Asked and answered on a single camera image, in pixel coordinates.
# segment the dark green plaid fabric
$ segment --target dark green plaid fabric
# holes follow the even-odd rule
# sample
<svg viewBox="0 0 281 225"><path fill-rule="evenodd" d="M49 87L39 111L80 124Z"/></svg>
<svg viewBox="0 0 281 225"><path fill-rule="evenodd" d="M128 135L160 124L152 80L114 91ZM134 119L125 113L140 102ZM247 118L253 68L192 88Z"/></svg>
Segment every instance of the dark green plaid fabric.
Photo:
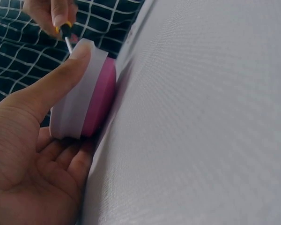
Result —
<svg viewBox="0 0 281 225"><path fill-rule="evenodd" d="M73 32L116 58L144 0L77 0ZM67 46L21 12L23 1L0 0L0 101L34 83L68 57ZM47 125L49 116L44 121Z"/></svg>

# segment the pink plastic part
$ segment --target pink plastic part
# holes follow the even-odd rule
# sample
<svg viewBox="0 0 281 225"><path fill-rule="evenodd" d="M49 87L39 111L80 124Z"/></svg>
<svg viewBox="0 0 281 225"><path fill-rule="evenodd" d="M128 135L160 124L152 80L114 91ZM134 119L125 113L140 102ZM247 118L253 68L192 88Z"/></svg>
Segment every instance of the pink plastic part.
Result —
<svg viewBox="0 0 281 225"><path fill-rule="evenodd" d="M115 60L106 58L89 103L82 136L91 136L106 118L116 90Z"/></svg>

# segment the hand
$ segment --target hand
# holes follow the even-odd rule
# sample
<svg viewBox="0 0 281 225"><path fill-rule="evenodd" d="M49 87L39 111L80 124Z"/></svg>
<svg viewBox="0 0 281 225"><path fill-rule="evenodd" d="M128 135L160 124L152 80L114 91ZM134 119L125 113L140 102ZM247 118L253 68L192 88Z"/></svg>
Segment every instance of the hand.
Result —
<svg viewBox="0 0 281 225"><path fill-rule="evenodd" d="M65 63L0 102L0 225L75 223L93 144L54 140L40 122L79 82L90 49L80 42Z"/></svg>
<svg viewBox="0 0 281 225"><path fill-rule="evenodd" d="M67 21L76 21L78 7L74 0L25 0L23 12L27 13L48 35L58 37L55 27Z"/></svg>

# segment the white mesh fabric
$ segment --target white mesh fabric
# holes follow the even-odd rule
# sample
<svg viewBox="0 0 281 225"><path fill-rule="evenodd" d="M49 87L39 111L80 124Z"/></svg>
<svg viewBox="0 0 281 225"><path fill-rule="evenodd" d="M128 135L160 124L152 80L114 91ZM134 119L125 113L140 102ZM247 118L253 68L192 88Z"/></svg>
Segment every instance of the white mesh fabric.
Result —
<svg viewBox="0 0 281 225"><path fill-rule="evenodd" d="M82 223L281 225L281 0L157 0L134 62Z"/></svg>

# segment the screwdriver shaft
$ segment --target screwdriver shaft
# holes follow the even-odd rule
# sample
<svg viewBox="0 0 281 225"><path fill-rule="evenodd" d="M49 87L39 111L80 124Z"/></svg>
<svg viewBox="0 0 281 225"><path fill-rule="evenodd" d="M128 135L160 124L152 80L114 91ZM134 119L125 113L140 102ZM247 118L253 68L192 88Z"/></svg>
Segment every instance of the screwdriver shaft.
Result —
<svg viewBox="0 0 281 225"><path fill-rule="evenodd" d="M73 49L72 49L72 45L71 45L71 42L70 42L69 38L65 37L65 41L66 41L67 48L68 48L70 54L72 54Z"/></svg>

